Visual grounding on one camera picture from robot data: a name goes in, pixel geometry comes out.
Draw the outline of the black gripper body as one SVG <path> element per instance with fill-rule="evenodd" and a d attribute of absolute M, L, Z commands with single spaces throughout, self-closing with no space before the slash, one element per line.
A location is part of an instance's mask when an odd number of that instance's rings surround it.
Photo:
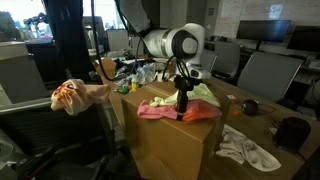
<path fill-rule="evenodd" d="M 188 104 L 187 92 L 192 91 L 194 88 L 193 82 L 186 77 L 177 76 L 174 79 L 175 88 L 178 90 L 177 95 L 177 113 L 183 115 L 186 112 Z"/>

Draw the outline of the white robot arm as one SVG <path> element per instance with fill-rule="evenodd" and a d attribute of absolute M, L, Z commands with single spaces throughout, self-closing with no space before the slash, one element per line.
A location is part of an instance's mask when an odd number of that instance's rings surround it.
<path fill-rule="evenodd" d="M 188 103 L 187 92 L 192 91 L 202 79 L 211 73 L 201 67 L 200 58 L 204 50 L 205 29 L 195 23 L 187 23 L 176 29 L 152 27 L 142 0 L 115 0 L 118 12 L 124 16 L 138 34 L 147 50 L 155 57 L 176 59 L 179 74 L 175 77 L 177 95 L 177 119 L 182 120 Z"/>

